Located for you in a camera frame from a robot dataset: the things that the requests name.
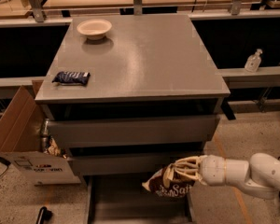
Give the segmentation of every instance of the cardboard box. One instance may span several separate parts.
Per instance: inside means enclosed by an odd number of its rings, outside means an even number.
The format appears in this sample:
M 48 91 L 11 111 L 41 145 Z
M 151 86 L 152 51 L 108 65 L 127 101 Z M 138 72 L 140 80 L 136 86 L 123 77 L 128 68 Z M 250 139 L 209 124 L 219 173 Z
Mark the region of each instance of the cardboard box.
M 0 118 L 0 157 L 10 161 L 36 185 L 80 183 L 67 160 L 41 151 L 44 114 L 35 99 L 20 87 Z

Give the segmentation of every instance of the gray tabletop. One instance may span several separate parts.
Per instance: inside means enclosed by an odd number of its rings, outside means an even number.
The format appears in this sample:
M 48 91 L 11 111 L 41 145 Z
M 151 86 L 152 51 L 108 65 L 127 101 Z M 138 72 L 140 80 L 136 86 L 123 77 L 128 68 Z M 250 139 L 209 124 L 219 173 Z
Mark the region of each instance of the gray tabletop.
M 225 97 L 222 76 L 187 15 L 100 16 L 106 38 L 68 29 L 35 100 L 39 104 Z M 51 83 L 59 71 L 90 72 L 86 87 Z

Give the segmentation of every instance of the crumpled chocolate wrapper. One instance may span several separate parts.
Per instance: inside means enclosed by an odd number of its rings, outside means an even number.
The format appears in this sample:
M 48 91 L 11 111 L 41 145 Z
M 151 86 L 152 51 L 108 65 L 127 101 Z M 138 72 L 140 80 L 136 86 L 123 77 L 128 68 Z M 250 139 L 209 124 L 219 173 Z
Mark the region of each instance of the crumpled chocolate wrapper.
M 160 169 L 142 186 L 160 197 L 182 198 L 187 195 L 193 187 L 194 180 L 185 180 L 183 176 L 174 173 L 173 181 L 168 181 L 166 176 L 170 171 L 170 166 Z
M 61 85 L 82 85 L 86 86 L 91 76 L 89 72 L 69 72 L 61 71 L 52 82 L 58 82 Z

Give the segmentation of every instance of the dark snack package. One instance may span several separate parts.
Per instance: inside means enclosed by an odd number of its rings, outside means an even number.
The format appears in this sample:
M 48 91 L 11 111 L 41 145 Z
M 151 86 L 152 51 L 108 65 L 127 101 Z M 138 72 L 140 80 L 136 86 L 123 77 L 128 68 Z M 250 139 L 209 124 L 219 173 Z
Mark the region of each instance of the dark snack package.
M 61 71 L 52 82 L 58 82 L 62 85 L 82 85 L 86 86 L 91 74 L 89 72 L 69 72 Z
M 160 169 L 142 186 L 160 197 L 182 198 L 196 180 L 201 180 L 198 162 L 198 157 L 178 160 Z

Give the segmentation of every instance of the black packet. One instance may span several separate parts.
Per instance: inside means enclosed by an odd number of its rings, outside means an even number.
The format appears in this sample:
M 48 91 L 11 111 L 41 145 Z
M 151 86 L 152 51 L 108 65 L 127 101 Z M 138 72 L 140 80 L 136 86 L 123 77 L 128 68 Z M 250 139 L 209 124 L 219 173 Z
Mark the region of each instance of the black packet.
M 89 72 L 70 72 L 61 71 L 52 82 L 58 82 L 62 85 L 82 85 L 86 86 L 91 76 Z

